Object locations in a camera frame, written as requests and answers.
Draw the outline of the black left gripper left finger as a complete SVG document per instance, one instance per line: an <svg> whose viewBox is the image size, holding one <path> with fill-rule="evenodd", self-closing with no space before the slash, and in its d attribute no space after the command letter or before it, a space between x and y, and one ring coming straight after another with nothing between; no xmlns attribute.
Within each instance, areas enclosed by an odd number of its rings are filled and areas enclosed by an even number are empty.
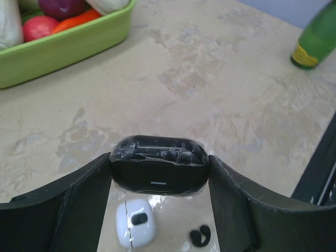
<svg viewBox="0 0 336 252"><path fill-rule="evenodd" d="M112 176L109 154L1 204L1 251L97 251Z"/></svg>

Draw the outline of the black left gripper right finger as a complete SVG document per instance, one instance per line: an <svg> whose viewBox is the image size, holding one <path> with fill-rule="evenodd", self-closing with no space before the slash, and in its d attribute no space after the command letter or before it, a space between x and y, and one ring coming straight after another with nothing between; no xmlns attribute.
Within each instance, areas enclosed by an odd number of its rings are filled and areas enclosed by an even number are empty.
<svg viewBox="0 0 336 252"><path fill-rule="evenodd" d="M209 157L221 251L335 251L335 206L280 195Z"/></svg>

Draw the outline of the black earbud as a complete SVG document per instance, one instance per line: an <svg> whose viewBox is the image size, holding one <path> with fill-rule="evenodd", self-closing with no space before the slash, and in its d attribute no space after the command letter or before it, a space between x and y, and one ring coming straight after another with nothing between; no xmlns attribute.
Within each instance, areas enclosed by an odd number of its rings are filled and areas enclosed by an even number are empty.
<svg viewBox="0 0 336 252"><path fill-rule="evenodd" d="M211 230L209 226L202 225L199 229L190 231L189 238L193 246L201 248L208 245L211 239Z"/></svg>

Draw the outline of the black earbud charging case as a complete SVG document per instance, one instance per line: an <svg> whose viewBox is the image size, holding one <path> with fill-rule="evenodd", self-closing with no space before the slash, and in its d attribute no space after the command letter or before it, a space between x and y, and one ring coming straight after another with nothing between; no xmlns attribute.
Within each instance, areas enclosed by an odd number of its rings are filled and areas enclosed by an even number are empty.
<svg viewBox="0 0 336 252"><path fill-rule="evenodd" d="M124 190L164 196L190 196L203 189L209 156L196 141L133 135L110 153L114 182Z"/></svg>

